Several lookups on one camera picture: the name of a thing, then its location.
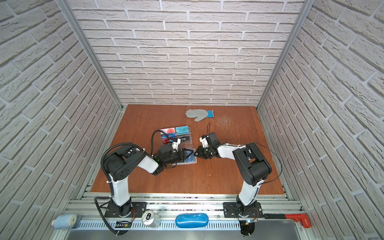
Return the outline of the beige leather card holder wallet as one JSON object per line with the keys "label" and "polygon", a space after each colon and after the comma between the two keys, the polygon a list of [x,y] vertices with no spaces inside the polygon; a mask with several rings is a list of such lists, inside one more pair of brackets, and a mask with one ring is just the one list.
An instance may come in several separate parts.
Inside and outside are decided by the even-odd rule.
{"label": "beige leather card holder wallet", "polygon": [[197,158],[194,156],[195,149],[185,149],[185,155],[186,158],[185,160],[181,160],[177,162],[175,165],[189,165],[189,164],[196,164],[197,163]]}

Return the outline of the clear acrylic card display stand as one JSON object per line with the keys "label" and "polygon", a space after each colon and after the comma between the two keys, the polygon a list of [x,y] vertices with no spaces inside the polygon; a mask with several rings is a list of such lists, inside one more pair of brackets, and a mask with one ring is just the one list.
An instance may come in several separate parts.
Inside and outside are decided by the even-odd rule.
{"label": "clear acrylic card display stand", "polygon": [[191,129],[189,126],[181,127],[172,127],[161,129],[164,133],[167,134],[167,137],[164,133],[161,133],[162,144],[172,144],[177,139],[180,140],[179,148],[192,149],[193,141]]}

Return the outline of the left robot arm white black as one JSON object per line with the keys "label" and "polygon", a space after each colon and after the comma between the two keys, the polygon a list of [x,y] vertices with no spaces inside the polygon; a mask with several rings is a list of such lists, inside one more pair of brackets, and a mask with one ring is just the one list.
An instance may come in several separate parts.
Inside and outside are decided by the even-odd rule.
{"label": "left robot arm white black", "polygon": [[175,167],[194,154],[193,149],[177,149],[172,145],[163,145],[154,156],[133,143],[120,143],[106,150],[101,159],[101,169],[107,177],[111,189],[113,205],[120,217],[128,216],[132,211],[129,194],[129,175],[139,167],[156,176],[164,169]]}

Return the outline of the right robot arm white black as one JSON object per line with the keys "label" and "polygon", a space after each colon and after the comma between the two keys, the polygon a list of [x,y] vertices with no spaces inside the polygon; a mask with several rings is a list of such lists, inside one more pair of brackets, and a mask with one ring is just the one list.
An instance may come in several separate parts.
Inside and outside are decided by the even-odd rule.
{"label": "right robot arm white black", "polygon": [[201,159],[231,159],[237,164],[243,185],[237,196],[242,212],[254,206],[261,185],[265,183],[272,167],[256,143],[246,145],[220,144],[217,146],[199,146],[194,156]]}

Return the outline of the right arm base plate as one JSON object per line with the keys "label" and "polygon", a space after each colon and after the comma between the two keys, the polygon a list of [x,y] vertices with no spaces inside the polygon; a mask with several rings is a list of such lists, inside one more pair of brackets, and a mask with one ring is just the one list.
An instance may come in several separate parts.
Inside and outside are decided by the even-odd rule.
{"label": "right arm base plate", "polygon": [[259,202],[254,202],[249,206],[243,206],[242,203],[224,202],[225,218],[262,218],[263,210]]}

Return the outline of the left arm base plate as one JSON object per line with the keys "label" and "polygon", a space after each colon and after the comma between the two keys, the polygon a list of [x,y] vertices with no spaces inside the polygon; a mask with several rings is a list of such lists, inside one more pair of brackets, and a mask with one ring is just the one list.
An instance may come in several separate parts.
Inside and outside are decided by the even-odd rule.
{"label": "left arm base plate", "polygon": [[141,218],[146,209],[146,202],[128,202],[123,206],[118,206],[110,201],[104,216],[106,218],[133,218],[136,214],[136,218]]}

